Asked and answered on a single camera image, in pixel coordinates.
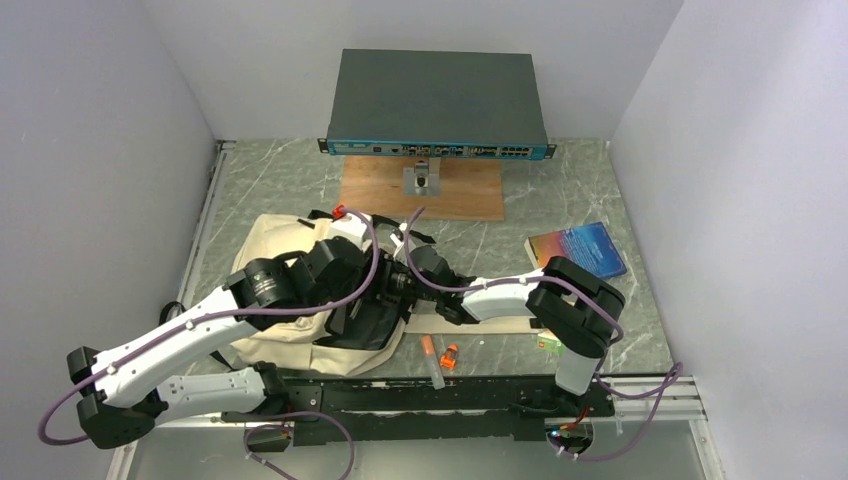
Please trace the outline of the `beige canvas backpack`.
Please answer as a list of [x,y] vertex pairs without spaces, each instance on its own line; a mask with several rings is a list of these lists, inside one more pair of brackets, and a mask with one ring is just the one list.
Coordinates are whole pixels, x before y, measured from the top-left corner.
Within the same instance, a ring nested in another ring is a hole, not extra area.
[[[273,258],[290,251],[308,251],[320,240],[326,240],[331,219],[307,220],[296,215],[262,214],[249,230],[233,260],[230,271],[236,272],[251,260]],[[321,345],[331,339],[327,328],[330,314],[322,312],[294,323],[282,323],[265,332],[237,340],[231,344],[244,364],[260,361],[282,368],[316,371],[324,374],[354,376],[388,361],[405,336],[413,334],[537,334],[540,326],[531,324],[527,312],[495,317],[479,324],[454,325],[437,313],[422,308],[407,309],[409,318],[389,329],[388,343],[371,347],[336,347]]]

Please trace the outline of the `orange blue paperback book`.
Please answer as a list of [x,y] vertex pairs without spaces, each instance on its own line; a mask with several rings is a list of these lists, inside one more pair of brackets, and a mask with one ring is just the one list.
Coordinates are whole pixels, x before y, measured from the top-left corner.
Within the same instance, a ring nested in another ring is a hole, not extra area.
[[555,256],[562,256],[603,280],[628,272],[626,262],[602,222],[530,236],[524,248],[535,268],[545,266]]

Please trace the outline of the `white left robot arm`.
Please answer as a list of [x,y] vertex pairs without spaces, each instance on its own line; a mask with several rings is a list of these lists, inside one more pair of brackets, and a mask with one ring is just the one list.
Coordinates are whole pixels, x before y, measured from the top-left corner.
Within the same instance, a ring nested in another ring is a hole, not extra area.
[[240,412],[279,417],[290,394],[271,363],[221,374],[182,375],[197,359],[281,323],[354,301],[373,280],[380,249],[343,237],[308,252],[257,258],[177,318],[110,350],[68,356],[80,426],[97,447],[132,443],[156,426],[194,415]]

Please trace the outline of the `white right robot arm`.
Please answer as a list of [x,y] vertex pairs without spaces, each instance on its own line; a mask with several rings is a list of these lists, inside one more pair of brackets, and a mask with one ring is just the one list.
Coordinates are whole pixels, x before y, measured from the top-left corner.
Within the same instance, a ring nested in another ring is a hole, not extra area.
[[550,391],[553,406],[574,415],[588,404],[595,373],[623,337],[619,290],[562,256],[528,274],[498,279],[459,275],[429,245],[412,250],[409,259],[411,265],[386,262],[375,280],[380,292],[433,302],[438,315],[458,326],[507,317],[535,321],[564,345]]

